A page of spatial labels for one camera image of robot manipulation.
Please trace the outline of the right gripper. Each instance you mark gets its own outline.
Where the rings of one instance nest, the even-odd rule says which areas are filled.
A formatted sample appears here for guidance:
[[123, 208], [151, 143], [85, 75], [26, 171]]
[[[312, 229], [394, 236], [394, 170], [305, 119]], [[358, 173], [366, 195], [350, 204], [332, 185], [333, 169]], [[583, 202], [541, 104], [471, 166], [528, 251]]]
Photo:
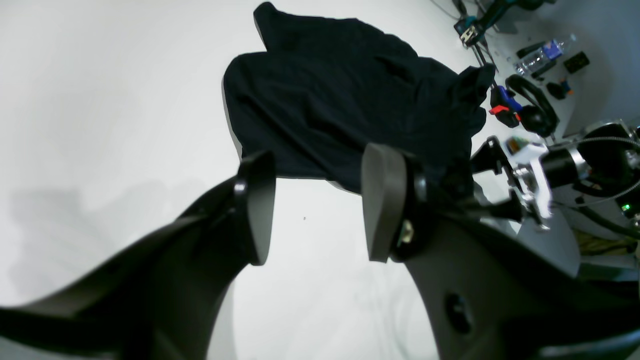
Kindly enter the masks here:
[[496, 136], [489, 136], [470, 158], [471, 173], [492, 171], [512, 178], [516, 196], [498, 203], [470, 202], [470, 216], [474, 218], [506, 219], [521, 223], [524, 215], [531, 218], [538, 230], [550, 230], [553, 217], [553, 195], [540, 160], [517, 164], [515, 167]]

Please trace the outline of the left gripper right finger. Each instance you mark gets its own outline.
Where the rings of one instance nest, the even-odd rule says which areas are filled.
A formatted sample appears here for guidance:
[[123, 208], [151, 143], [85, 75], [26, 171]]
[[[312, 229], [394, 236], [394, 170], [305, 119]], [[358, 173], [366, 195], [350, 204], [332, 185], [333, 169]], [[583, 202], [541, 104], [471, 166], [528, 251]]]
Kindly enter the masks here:
[[370, 143], [361, 191], [369, 259], [403, 264], [442, 360], [626, 360], [639, 304], [571, 278]]

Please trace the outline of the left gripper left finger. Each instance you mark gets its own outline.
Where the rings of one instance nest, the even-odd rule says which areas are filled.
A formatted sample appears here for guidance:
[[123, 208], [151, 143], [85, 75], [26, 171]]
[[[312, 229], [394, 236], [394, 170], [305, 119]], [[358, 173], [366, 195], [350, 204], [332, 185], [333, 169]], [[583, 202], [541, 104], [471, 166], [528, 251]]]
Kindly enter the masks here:
[[66, 287], [1, 308], [3, 360], [204, 360], [226, 294], [268, 259], [275, 157], [237, 173], [174, 221]]

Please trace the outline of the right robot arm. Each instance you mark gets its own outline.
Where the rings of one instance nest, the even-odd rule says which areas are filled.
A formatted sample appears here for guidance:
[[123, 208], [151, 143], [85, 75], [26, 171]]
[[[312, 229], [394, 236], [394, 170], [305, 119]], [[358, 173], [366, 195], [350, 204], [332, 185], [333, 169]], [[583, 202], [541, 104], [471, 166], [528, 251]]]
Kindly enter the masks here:
[[470, 159], [473, 174], [505, 174], [509, 200], [487, 216], [548, 231], [554, 207], [567, 208], [616, 234], [639, 239], [639, 139], [621, 121], [554, 143], [519, 129], [490, 136]]

